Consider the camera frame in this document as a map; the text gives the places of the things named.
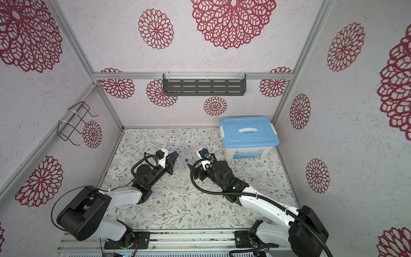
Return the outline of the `white plastic storage bin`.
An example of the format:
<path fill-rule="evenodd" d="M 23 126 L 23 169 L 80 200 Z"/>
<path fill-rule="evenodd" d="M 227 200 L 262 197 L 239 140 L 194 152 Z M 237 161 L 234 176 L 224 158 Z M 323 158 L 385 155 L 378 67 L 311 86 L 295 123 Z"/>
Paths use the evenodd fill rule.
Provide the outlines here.
<path fill-rule="evenodd" d="M 227 160 L 242 158 L 264 158 L 273 148 L 274 147 L 226 148 L 223 145 L 224 156 Z"/>

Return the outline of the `blue plastic bin lid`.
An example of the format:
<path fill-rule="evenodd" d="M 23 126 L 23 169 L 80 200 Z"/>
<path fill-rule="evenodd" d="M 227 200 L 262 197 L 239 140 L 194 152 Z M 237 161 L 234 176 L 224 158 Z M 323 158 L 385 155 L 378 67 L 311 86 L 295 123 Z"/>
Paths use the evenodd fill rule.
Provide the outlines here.
<path fill-rule="evenodd" d="M 277 132 L 266 117 L 225 118 L 219 122 L 226 148 L 275 147 L 280 143 Z"/>

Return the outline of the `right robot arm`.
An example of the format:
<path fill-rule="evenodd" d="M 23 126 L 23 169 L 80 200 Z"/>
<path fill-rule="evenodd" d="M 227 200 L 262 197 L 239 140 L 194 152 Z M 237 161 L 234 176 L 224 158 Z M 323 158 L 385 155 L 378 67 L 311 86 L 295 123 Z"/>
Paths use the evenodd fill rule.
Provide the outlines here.
<path fill-rule="evenodd" d="M 288 206 L 261 194 L 235 177 L 226 161 L 201 158 L 187 167 L 190 180 L 199 191 L 223 196 L 229 202 L 252 209 L 273 221 L 273 224 L 262 220 L 254 222 L 245 237 L 249 245 L 230 251 L 229 256 L 279 246 L 290 248 L 298 257 L 319 257 L 322 253 L 329 257 L 333 255 L 326 244 L 329 233 L 311 208 Z"/>

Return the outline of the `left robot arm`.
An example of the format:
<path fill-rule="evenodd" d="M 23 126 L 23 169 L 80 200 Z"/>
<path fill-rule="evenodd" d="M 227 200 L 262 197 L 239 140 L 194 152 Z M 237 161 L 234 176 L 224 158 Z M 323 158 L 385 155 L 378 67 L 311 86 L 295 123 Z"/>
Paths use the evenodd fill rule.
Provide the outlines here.
<path fill-rule="evenodd" d="M 79 187 L 80 192 L 53 218 L 52 224 L 68 232 L 76 240 L 105 239 L 117 248 L 133 248 L 138 239 L 133 229 L 119 220 L 105 217 L 108 209 L 145 203 L 153 193 L 153 186 L 167 173 L 173 174 L 178 152 L 161 149 L 155 154 L 145 154 L 132 168 L 132 181 L 113 190 L 95 186 Z"/>

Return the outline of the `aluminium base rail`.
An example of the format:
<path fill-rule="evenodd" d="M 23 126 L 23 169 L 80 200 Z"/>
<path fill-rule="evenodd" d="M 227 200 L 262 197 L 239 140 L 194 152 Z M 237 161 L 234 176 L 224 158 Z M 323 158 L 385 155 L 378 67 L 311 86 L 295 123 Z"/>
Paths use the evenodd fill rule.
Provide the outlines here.
<path fill-rule="evenodd" d="M 245 241 L 246 229 L 187 229 L 187 230 L 135 230 L 139 242 L 138 254 L 144 252 L 228 252 L 237 248 Z M 110 246 L 106 239 L 91 238 L 77 241 L 72 235 L 65 233 L 56 249 L 59 256 L 69 256 L 77 253 L 111 253 L 132 254 L 136 249 L 130 248 L 106 249 Z"/>

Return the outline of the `dark grey wall shelf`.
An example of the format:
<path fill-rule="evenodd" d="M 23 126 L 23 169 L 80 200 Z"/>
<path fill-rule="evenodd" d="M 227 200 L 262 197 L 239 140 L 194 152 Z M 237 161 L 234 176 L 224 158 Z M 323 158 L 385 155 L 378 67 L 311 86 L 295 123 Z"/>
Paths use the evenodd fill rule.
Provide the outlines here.
<path fill-rule="evenodd" d="M 247 89 L 247 76 L 240 74 L 233 78 L 209 76 L 163 75 L 163 92 L 166 96 L 243 96 Z"/>

